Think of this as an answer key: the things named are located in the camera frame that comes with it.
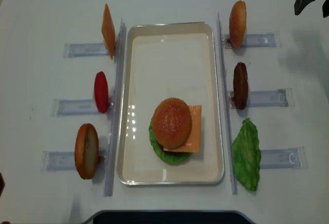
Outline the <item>bun half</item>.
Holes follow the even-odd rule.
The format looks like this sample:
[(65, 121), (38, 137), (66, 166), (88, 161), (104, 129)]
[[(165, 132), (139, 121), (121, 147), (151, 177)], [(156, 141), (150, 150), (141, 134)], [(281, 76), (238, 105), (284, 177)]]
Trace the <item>bun half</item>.
[(243, 43), (246, 30), (246, 4), (237, 1), (231, 10), (229, 18), (229, 38), (234, 49), (239, 49)]
[(157, 142), (167, 149), (182, 146), (191, 132), (192, 117), (188, 105), (179, 98), (167, 98), (155, 109), (152, 127)]

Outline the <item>standing brown meat patty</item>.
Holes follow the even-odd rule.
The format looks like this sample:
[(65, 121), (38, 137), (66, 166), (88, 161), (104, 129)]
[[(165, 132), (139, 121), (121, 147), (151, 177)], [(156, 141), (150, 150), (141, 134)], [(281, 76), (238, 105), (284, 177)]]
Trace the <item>standing brown meat patty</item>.
[(239, 62), (233, 73), (233, 100), (237, 109), (243, 110), (247, 106), (248, 92), (249, 87), (246, 65)]

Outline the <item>cheese slice on burger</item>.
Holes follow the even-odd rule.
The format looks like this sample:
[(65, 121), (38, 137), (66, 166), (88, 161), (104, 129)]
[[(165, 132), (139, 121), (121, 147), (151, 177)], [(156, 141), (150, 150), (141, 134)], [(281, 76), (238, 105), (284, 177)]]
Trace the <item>cheese slice on burger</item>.
[(166, 151), (199, 153), (201, 145), (202, 106), (192, 105), (189, 106), (189, 109), (192, 118), (192, 128), (189, 138), (182, 146), (178, 148), (167, 149), (164, 147)]

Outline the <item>standing orange cheese slice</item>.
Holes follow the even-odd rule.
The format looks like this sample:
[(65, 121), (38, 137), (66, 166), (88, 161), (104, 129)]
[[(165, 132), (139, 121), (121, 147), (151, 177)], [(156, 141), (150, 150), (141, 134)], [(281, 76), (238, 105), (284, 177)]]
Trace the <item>standing orange cheese slice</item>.
[(105, 4), (101, 32), (111, 59), (114, 57), (116, 33), (108, 4)]

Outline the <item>meat patty on burger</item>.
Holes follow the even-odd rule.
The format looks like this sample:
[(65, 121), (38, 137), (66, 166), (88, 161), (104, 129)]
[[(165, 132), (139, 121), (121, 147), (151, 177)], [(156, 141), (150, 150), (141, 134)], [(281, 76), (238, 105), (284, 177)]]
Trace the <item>meat patty on burger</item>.
[(188, 153), (188, 152), (172, 152), (172, 151), (166, 151), (165, 148), (164, 148), (161, 144), (159, 144), (159, 143), (157, 143), (157, 144), (158, 144), (159, 148), (160, 148), (164, 153), (166, 153), (166, 154), (168, 154), (168, 155), (185, 155), (185, 154), (190, 155), (190, 154), (191, 154), (191, 153)]

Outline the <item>lettuce leaf on burger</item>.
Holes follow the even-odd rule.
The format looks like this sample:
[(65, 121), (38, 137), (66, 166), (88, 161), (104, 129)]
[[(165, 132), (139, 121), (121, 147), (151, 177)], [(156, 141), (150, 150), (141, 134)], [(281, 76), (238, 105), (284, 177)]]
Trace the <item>lettuce leaf on burger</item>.
[(152, 121), (150, 121), (149, 125), (149, 139), (151, 146), (153, 147), (153, 150), (155, 154), (165, 163), (170, 165), (178, 165), (180, 163), (183, 163), (187, 161), (191, 156), (192, 153), (187, 152), (167, 152), (163, 150), (163, 146), (160, 145), (157, 142), (157, 139), (155, 137), (155, 134), (153, 132), (153, 125)]

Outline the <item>standing red tomato slice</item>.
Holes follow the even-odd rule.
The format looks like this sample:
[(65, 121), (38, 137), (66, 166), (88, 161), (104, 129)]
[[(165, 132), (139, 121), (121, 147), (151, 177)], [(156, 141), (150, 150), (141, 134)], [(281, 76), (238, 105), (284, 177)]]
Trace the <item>standing red tomato slice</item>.
[(109, 107), (108, 84), (104, 72), (98, 72), (94, 82), (94, 96), (100, 113), (106, 113)]

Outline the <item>standing bottom bun slice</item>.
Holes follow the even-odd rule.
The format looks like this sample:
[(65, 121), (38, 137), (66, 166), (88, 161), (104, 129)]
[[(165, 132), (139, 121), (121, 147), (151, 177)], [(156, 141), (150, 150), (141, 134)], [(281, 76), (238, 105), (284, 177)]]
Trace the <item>standing bottom bun slice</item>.
[(75, 166), (82, 179), (92, 179), (99, 161), (99, 139), (90, 123), (80, 126), (75, 144)]

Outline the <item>dark device at table edge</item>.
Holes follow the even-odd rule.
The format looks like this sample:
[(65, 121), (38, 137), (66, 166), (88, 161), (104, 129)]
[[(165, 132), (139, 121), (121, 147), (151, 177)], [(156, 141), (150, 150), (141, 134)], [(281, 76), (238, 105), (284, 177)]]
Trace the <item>dark device at table edge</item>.
[(93, 223), (250, 223), (234, 212), (111, 211), (98, 214)]

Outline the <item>clear bun holder rail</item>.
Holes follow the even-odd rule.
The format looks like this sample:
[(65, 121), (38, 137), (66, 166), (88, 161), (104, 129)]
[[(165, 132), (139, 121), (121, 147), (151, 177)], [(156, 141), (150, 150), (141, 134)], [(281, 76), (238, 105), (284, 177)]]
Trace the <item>clear bun holder rail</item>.
[[(224, 34), (220, 45), (225, 49), (233, 49), (229, 34)], [(239, 49), (262, 47), (281, 47), (279, 32), (245, 34)]]
[(41, 160), (42, 172), (76, 171), (74, 152), (43, 151)]

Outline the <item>clear patty holder rail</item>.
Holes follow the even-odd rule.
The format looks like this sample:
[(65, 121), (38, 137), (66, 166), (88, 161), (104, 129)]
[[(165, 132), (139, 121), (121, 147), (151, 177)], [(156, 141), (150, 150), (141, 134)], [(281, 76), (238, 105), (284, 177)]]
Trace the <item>clear patty holder rail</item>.
[(288, 107), (294, 106), (291, 88), (277, 90), (251, 91), (248, 94), (246, 108), (249, 107)]

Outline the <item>clear lettuce holder rail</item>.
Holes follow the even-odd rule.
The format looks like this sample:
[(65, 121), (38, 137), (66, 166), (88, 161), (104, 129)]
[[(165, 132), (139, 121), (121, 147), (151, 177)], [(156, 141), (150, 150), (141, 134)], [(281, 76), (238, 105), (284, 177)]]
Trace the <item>clear lettuce holder rail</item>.
[(261, 169), (306, 169), (304, 147), (261, 150)]

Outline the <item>long clear rail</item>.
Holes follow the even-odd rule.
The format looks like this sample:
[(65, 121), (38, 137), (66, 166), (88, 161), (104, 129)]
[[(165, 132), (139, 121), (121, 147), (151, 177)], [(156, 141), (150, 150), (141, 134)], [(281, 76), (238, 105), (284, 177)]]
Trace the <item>long clear rail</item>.
[(226, 81), (226, 68), (224, 60), (224, 48), (223, 48), (223, 34), (221, 28), (221, 20), (219, 13), (217, 14), (216, 19), (216, 28), (217, 28), (217, 40), (218, 40), (218, 50), (220, 54), (220, 69), (221, 69), (221, 82), (222, 82), (222, 95), (223, 95), (223, 104), (224, 104), (224, 114), (225, 114), (225, 126), (226, 126), (226, 137), (227, 137), (227, 149), (228, 149), (228, 158), (229, 158), (229, 171), (230, 171), (230, 182), (232, 194), (237, 195), (237, 180), (234, 175), (234, 161), (233, 161), (233, 152), (232, 152), (232, 134), (231, 134), (231, 121), (230, 121), (230, 108), (229, 108), (229, 99), (228, 99), (228, 90), (227, 90), (227, 81)]
[(120, 117), (122, 104), (122, 88), (124, 86), (124, 61), (125, 61), (125, 43), (126, 43), (126, 25), (121, 20), (120, 31), (116, 42), (115, 61), (116, 66), (116, 81), (113, 96), (111, 133), (109, 137), (109, 144), (106, 157), (106, 174), (104, 184), (104, 196), (110, 197), (113, 195), (115, 165), (116, 165), (116, 148), (119, 141), (120, 133)]

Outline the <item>clear cheese holder rail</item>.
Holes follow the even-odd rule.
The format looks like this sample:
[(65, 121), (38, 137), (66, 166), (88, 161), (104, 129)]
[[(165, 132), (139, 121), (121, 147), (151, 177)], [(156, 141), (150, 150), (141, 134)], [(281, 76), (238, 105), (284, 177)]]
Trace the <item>clear cheese holder rail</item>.
[(108, 48), (104, 43), (65, 43), (63, 49), (64, 58), (76, 58), (76, 57), (93, 57), (109, 55), (113, 58), (116, 55), (116, 51), (110, 54)]

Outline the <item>clear bottom bun holder rail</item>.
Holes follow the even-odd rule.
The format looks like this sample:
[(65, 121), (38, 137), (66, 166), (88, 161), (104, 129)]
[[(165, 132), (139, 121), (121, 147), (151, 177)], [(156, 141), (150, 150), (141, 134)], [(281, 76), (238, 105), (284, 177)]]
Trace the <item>clear bottom bun holder rail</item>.
[(41, 160), (42, 172), (76, 171), (74, 152), (43, 151)]

